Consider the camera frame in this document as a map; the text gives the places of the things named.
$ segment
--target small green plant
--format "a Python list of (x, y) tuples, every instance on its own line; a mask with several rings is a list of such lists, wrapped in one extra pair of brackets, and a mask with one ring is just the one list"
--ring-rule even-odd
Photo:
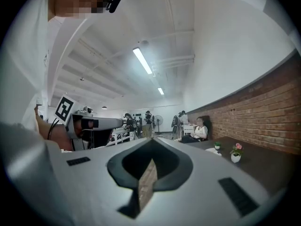
[(243, 146), (239, 143), (236, 143), (236, 145), (233, 146), (233, 150), (230, 152), (230, 154), (233, 154), (234, 156), (241, 156), (243, 153)]
[(221, 146), (221, 143), (217, 141), (214, 143), (214, 146)]

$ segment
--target ceiling lamp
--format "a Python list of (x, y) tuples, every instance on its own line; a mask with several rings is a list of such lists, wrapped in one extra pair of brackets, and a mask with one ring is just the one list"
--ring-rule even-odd
[(152, 74), (151, 68), (147, 64), (143, 54), (141, 53), (139, 48), (133, 49), (134, 54), (136, 55), (137, 59), (140, 61), (142, 64), (143, 68), (146, 70), (147, 74)]
[(164, 95), (162, 88), (158, 88), (158, 91), (160, 92), (161, 95)]

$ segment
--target brick wall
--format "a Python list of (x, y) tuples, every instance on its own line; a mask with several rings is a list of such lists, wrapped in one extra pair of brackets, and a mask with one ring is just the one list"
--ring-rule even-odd
[(188, 113), (192, 122), (204, 115), (210, 117), (213, 139), (229, 136), (301, 154), (299, 54), (237, 93)]

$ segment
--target pink flower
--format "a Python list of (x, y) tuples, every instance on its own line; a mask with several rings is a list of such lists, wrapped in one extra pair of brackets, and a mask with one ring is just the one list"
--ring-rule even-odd
[(237, 149), (241, 149), (241, 148), (243, 148), (243, 147), (242, 147), (242, 145), (241, 145), (241, 144), (239, 144), (239, 143), (236, 143), (236, 148), (237, 148)]

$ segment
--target standing fan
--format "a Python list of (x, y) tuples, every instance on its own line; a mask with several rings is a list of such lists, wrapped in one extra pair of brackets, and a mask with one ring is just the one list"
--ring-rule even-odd
[(155, 125), (158, 126), (158, 133), (160, 133), (160, 125), (163, 123), (163, 118), (160, 115), (156, 115), (154, 119)]

